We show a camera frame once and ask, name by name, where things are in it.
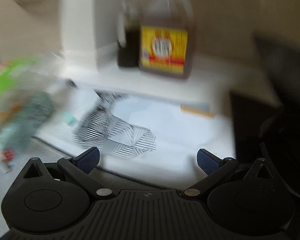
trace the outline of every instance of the metal screw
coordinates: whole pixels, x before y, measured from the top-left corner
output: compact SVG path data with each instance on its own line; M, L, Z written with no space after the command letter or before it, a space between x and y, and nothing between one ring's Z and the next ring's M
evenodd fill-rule
M188 188L185 190L185 194L189 197L195 197L200 194L200 190L196 188Z
M112 194L112 190L109 188L100 188L97 190L97 195L101 197L106 197Z

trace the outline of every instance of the dark bottle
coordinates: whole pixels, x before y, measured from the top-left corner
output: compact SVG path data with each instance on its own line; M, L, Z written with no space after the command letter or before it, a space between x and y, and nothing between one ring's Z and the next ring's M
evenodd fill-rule
M118 16L117 40L119 67L138 67L140 53L141 10L126 1Z

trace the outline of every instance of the circular mount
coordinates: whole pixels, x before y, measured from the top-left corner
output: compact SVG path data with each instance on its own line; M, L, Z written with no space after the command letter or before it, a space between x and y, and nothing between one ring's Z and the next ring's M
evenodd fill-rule
M10 228L47 233L76 223L89 205L82 188L53 179L41 160L32 158L2 200L1 211Z
M207 205L221 226L251 236L278 232L294 213L294 202L285 187L263 178L223 184L210 193Z

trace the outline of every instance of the yellow label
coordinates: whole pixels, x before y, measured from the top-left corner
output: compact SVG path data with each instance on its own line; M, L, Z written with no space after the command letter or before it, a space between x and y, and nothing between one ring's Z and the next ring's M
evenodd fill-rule
M144 67L183 74L188 32L162 27L141 27L141 63Z

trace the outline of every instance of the black and white striped fabric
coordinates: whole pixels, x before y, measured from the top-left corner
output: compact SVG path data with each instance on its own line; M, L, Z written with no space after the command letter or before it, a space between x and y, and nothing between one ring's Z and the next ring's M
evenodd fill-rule
M75 141L83 147L98 147L101 154L133 158L156 149L154 134L145 127L136 126L113 116L116 100L126 94L96 91L100 102L87 114L75 131Z

